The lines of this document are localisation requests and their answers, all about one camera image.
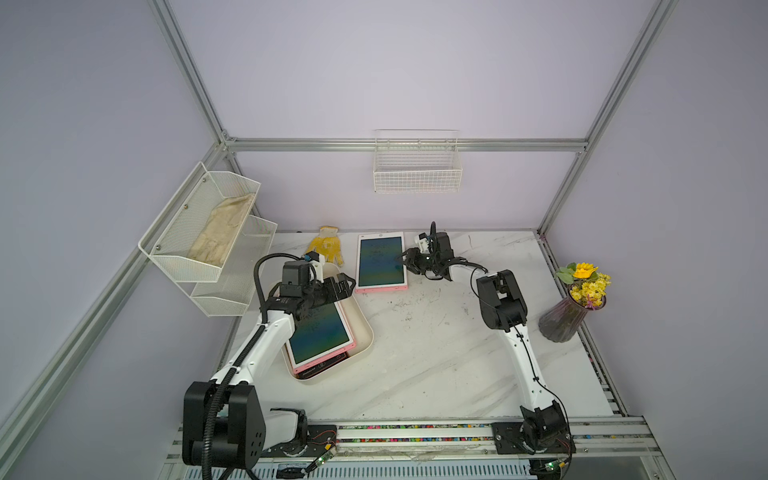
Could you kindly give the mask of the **beige storage tray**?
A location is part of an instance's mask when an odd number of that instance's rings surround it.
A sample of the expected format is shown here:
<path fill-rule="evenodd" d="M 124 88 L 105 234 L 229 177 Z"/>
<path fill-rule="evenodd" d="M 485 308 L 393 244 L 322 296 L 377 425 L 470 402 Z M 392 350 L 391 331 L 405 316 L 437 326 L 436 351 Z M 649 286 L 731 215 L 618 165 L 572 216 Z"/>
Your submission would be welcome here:
<path fill-rule="evenodd" d="M 353 296 L 356 282 L 336 266 L 283 267 L 278 297 L 299 302 L 285 356 L 294 378 L 305 381 L 360 355 L 373 332 Z"/>

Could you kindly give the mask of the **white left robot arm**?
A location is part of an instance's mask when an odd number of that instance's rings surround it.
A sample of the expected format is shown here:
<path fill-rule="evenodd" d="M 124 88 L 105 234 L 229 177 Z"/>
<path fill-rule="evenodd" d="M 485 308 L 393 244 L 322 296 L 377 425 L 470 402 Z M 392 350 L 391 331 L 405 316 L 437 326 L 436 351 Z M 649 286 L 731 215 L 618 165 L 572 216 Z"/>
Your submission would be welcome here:
<path fill-rule="evenodd" d="M 306 451 L 308 419 L 304 411 L 275 408 L 263 411 L 256 382 L 295 332 L 295 325 L 311 309 L 334 305 L 352 296 L 355 280 L 345 273 L 327 277 L 325 258 L 316 252 L 302 256 L 280 254 L 282 279 L 265 293 L 260 269 L 253 268 L 258 316 L 255 327 L 225 365 L 209 380 L 192 383 L 183 398 L 182 461 L 197 466 L 205 479 L 222 471 L 224 479 L 242 470 L 255 478 L 262 454 L 278 450 L 288 456 Z"/>

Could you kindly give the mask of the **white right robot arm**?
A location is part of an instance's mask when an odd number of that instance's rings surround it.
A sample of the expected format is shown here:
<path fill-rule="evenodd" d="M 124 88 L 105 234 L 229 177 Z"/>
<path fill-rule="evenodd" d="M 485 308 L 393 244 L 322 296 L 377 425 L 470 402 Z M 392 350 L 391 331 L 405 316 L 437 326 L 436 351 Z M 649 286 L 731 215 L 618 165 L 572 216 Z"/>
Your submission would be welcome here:
<path fill-rule="evenodd" d="M 518 431 L 507 436 L 509 442 L 530 454 L 559 447 L 573 454 L 569 416 L 543 378 L 527 328 L 528 307 L 514 273 L 491 271 L 457 256 L 448 234 L 436 230 L 420 234 L 416 245 L 400 254 L 400 263 L 429 280 L 467 285 L 478 301 L 485 326 L 500 333 L 519 383 L 522 418 Z"/>

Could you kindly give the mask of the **pink white writing tablet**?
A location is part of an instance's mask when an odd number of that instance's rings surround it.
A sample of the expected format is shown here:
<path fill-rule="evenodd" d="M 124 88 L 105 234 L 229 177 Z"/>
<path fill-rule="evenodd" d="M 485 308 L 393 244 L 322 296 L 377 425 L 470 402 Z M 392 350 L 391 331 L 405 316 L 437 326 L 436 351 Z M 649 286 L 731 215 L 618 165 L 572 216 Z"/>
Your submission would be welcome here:
<path fill-rule="evenodd" d="M 357 293 L 408 289 L 403 232 L 362 234 L 357 245 Z"/>

